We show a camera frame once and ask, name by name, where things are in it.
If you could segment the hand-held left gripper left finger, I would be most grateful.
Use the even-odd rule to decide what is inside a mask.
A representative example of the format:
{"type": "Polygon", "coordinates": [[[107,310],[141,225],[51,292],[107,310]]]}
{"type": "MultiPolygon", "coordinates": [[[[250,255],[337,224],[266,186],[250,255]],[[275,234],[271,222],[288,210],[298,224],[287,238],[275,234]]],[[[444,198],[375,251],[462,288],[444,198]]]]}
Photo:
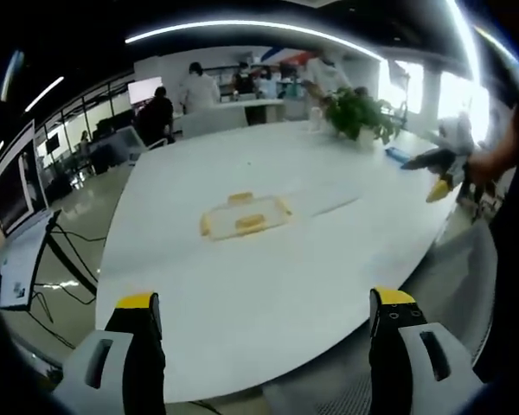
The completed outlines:
{"type": "Polygon", "coordinates": [[[53,395],[70,414],[165,414],[159,295],[120,299],[71,353],[53,395]]]}

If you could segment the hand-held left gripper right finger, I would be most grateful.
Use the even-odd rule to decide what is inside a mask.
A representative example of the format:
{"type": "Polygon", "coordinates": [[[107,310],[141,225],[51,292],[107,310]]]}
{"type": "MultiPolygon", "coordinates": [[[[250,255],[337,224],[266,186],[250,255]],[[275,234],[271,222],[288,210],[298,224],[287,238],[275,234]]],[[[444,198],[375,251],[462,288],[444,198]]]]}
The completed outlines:
{"type": "Polygon", "coordinates": [[[404,291],[369,293],[372,414],[457,414],[483,387],[471,354],[404,291]]]}

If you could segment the person's right hand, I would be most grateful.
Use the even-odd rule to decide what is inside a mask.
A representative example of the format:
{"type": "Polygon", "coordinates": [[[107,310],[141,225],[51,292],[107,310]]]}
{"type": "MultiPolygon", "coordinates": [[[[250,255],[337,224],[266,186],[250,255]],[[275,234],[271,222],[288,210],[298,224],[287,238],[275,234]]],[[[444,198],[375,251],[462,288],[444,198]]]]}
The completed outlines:
{"type": "Polygon", "coordinates": [[[473,153],[467,162],[467,176],[476,185],[482,186],[497,179],[517,164],[519,138],[517,128],[511,124],[503,139],[490,152],[473,153]]]}

